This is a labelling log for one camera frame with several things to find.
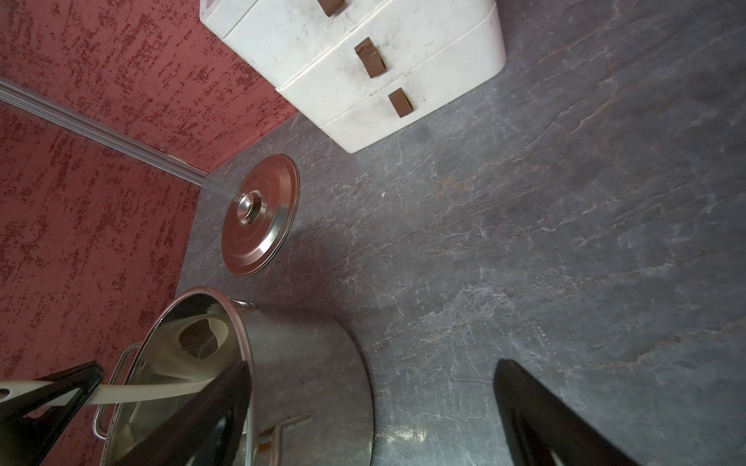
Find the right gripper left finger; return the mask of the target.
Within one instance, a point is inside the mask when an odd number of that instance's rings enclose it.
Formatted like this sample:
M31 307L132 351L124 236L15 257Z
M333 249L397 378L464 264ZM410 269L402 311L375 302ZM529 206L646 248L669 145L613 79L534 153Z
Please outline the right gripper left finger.
M230 465L251 405L250 366L228 367L118 465Z

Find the left corner aluminium profile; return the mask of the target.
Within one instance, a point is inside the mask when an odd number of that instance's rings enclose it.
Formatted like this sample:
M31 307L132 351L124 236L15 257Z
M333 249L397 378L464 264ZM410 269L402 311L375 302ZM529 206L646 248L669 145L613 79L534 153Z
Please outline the left corner aluminium profile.
M167 155L4 77L1 78L1 100L196 186L203 186L207 178L204 171L173 155Z

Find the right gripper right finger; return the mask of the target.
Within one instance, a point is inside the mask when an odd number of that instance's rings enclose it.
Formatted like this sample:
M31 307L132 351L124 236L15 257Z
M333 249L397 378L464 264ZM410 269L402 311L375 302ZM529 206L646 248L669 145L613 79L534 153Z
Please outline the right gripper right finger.
M635 465L517 361L497 363L493 391L515 465Z

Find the steel pot lid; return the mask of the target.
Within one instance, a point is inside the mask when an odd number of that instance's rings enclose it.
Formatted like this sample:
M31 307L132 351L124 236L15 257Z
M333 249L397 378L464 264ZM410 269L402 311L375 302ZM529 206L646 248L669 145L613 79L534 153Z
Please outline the steel pot lid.
M279 252L297 212L299 170L287 155L270 155L244 178L225 215L221 255L237 276L258 273Z

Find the stainless steel pot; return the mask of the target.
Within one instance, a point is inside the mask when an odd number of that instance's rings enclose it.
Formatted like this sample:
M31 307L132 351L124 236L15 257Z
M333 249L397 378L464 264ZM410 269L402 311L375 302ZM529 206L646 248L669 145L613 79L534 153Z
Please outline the stainless steel pot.
M113 382L206 382L238 361L251 405L237 465L367 465L374 440L369 378L354 339L332 316L232 299L211 287L172 302L120 357Z

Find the white three-drawer box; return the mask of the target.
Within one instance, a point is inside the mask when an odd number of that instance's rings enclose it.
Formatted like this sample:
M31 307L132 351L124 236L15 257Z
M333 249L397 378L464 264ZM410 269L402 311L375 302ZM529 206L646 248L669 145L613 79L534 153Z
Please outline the white three-drawer box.
M495 77L493 1L213 1L200 21L356 153Z

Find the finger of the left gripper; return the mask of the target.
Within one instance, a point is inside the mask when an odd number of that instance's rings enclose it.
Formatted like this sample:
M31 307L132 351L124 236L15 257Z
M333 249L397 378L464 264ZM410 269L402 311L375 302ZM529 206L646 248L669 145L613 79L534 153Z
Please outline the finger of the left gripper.
M85 407L104 370L95 361L42 378L44 386L1 403L1 463L39 465Z

